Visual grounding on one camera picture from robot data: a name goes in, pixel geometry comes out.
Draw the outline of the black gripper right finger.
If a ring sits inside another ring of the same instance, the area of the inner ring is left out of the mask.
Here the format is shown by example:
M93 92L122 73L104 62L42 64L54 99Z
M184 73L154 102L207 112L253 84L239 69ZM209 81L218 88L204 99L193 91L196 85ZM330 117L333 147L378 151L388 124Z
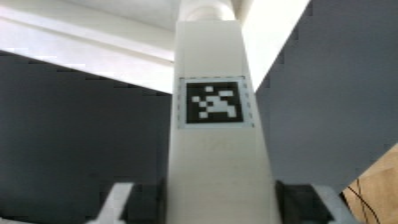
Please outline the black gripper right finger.
M276 181L275 195L282 224L358 224L328 186Z

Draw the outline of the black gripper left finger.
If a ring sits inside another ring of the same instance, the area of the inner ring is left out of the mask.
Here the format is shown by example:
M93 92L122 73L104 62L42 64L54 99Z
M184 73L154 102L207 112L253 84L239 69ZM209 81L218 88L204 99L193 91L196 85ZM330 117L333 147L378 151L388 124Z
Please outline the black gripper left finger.
M163 202L161 185L117 182L85 224L163 224Z

